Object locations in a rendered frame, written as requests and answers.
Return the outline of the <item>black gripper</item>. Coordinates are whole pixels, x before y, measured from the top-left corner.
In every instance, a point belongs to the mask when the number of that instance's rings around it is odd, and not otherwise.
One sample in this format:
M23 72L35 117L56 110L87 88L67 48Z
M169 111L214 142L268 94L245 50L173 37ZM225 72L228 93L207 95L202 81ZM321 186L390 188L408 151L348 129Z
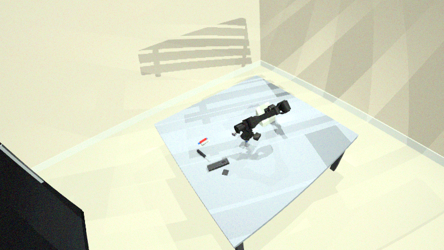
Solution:
M246 129L245 129L246 130ZM250 139L253 137L253 139L254 140L256 140L256 141L258 141L259 140L259 138L260 138L260 136L261 136L261 133L259 134L259 133L255 133L255 134L253 134L253 130L246 130L247 132L249 131L250 133L251 133L251 137L250 137Z

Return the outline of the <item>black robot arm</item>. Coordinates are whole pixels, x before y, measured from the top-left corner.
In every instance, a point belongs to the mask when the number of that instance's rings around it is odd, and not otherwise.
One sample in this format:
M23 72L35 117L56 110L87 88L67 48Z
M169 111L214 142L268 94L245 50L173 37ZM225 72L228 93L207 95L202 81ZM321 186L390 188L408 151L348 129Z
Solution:
M283 100L277 103L277 105L275 106L274 104L268 106L267 108L264 109L264 112L262 115L259 116L251 116L248 117L247 119L243 120L243 122L237 124L234 126L234 129L237 133L244 131L241 134L241 138L245 141L249 140L251 137L251 133L246 130L252 130L256 127L256 125L259 124L259 122L268 119L272 116L275 115L279 115L279 114L285 114L287 112L290 111L290 106L287 100ZM282 112L280 112L282 111ZM246 129L246 130L245 130Z

